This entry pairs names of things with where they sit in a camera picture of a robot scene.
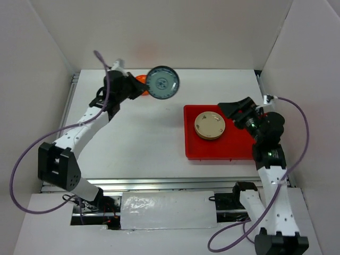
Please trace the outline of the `blue patterned plate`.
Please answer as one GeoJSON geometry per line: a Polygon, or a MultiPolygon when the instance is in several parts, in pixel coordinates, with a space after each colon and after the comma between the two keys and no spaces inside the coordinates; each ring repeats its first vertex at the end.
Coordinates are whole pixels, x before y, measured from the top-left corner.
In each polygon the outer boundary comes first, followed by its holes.
{"type": "Polygon", "coordinates": [[[180,78],[169,66],[157,66],[146,75],[149,94],[159,100],[173,97],[180,88],[180,78]]]}

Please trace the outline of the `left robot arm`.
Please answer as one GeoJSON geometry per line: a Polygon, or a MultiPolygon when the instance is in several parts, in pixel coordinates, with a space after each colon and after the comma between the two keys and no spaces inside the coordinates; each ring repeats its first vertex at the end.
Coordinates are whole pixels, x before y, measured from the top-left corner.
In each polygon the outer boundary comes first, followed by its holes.
{"type": "Polygon", "coordinates": [[[93,212],[112,206],[113,199],[82,177],[77,160],[87,143],[120,110],[120,104],[126,99],[136,99],[148,89],[131,73],[109,71],[104,77],[104,85],[98,89],[77,124],[53,143],[44,142],[39,146],[38,178],[85,200],[93,212]]]}

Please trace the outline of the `beige floral plate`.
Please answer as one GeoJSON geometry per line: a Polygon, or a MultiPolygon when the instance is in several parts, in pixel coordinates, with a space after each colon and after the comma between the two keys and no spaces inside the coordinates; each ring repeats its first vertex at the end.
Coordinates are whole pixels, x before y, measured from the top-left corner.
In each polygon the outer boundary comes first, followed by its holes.
{"type": "Polygon", "coordinates": [[[196,134],[206,140],[215,140],[221,137],[226,124],[221,115],[216,112],[202,112],[194,121],[196,134]]]}

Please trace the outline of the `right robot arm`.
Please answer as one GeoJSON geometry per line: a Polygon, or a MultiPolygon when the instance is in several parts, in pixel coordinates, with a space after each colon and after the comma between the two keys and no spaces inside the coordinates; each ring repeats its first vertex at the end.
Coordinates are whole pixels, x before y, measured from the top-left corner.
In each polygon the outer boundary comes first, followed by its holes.
{"type": "Polygon", "coordinates": [[[252,226],[236,241],[220,249],[211,247],[218,235],[215,233],[207,244],[210,252],[225,252],[248,238],[252,232],[256,233],[256,254],[304,254],[309,248],[308,238],[301,235],[295,222],[288,196],[287,178],[298,163],[286,167],[284,150],[280,144],[285,118],[277,112],[264,112],[264,106],[275,99],[275,96],[265,95],[263,105],[257,105],[250,97],[218,104],[236,128],[246,130],[255,140],[252,157],[262,182],[265,201],[261,201],[253,183],[237,182],[231,195],[232,204],[246,209],[252,226]]]}

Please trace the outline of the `orange plate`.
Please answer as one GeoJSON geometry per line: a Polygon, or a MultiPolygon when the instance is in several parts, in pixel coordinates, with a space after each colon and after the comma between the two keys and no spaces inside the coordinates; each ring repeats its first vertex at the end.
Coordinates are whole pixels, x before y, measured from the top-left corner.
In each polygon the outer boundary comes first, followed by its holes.
{"type": "Polygon", "coordinates": [[[142,75],[137,75],[135,78],[138,80],[139,83],[141,83],[142,85],[140,85],[140,88],[142,89],[142,96],[148,96],[149,95],[149,91],[146,89],[146,75],[142,74],[142,75]]]}

